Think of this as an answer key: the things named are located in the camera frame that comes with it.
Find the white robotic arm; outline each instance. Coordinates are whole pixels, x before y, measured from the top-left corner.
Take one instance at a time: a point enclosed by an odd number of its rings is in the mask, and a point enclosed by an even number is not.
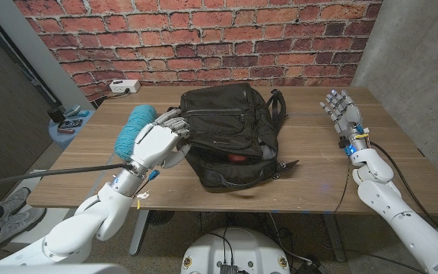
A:
[[[0,260],[0,266],[84,262],[94,235],[106,241],[121,228],[147,171],[157,165],[173,167],[189,151],[188,145],[172,151],[180,139],[189,137],[186,121],[174,118],[178,114],[180,110],[171,110],[147,124],[135,139],[132,169],[122,169],[113,182],[106,183],[97,195],[85,200],[73,217],[30,246]]]
[[[353,170],[358,196],[389,223],[426,272],[438,273],[438,232],[405,203],[392,182],[391,167],[367,147],[369,130],[362,127],[359,109],[346,91],[332,91],[326,100],[328,105],[320,105],[341,136],[339,147],[359,167]]]

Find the red brick wall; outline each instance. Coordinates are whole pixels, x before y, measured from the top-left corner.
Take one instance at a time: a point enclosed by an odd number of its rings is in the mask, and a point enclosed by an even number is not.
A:
[[[15,0],[94,100],[143,85],[349,85],[380,0]]]

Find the robot finger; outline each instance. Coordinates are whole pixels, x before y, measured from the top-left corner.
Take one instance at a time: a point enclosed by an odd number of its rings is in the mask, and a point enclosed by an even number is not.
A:
[[[182,111],[180,109],[173,109],[167,113],[162,114],[160,117],[158,117],[155,120],[155,123],[157,123],[158,125],[168,121],[169,119],[172,119],[173,117],[179,115]]]
[[[184,121],[184,120],[179,120],[176,121],[176,123],[172,124],[170,127],[173,131],[178,130],[178,129],[188,129],[189,128],[189,124]]]
[[[179,121],[183,121],[185,118],[182,118],[182,117],[176,117],[176,118],[172,118],[172,119],[169,119],[168,121],[166,121],[165,123],[163,123],[162,125],[163,126],[171,126],[171,125],[173,125],[174,123],[177,123],[177,122],[179,122]]]
[[[344,98],[343,102],[342,102],[342,106],[344,108],[346,108],[347,106],[351,105],[354,103],[353,99],[351,98],[351,96],[349,96],[348,92],[345,90],[342,90],[342,97]]]
[[[180,138],[187,139],[190,131],[188,129],[179,129],[175,132]]]
[[[320,107],[327,113],[327,115],[331,117],[332,121],[337,121],[338,117],[337,115],[335,115],[335,113],[332,112],[330,107],[328,107],[323,102],[320,102]]]
[[[335,90],[332,90],[331,94],[333,96],[332,101],[333,102],[336,101],[335,106],[342,113],[345,109],[345,107],[343,106],[343,103],[342,103],[344,101],[344,98]]]
[[[341,110],[339,109],[340,104],[341,103],[339,103],[338,99],[335,96],[332,96],[330,105],[332,107],[332,110],[334,110],[335,114],[337,114],[337,116],[342,115]]]
[[[335,113],[336,116],[340,116],[341,112],[338,110],[338,108],[335,106],[335,103],[337,100],[332,95],[327,95],[327,98],[325,99],[329,106],[332,108],[332,112]]]

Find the gray sneaker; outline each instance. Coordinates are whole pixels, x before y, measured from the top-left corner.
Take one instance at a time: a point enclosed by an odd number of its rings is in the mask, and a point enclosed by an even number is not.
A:
[[[23,231],[29,231],[45,217],[46,209],[32,208],[0,219],[0,248]]]
[[[20,211],[20,209],[27,204],[27,197],[30,195],[30,193],[31,191],[28,188],[22,187],[17,192],[9,196],[6,200],[0,202],[0,206],[5,209],[5,212],[0,219]]]

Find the electrical outlet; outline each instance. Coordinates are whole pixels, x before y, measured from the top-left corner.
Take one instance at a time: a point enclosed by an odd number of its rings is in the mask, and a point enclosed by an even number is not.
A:
[[[116,94],[125,92],[126,88],[129,88],[130,93],[136,93],[140,89],[140,82],[138,80],[114,80],[109,86]]]

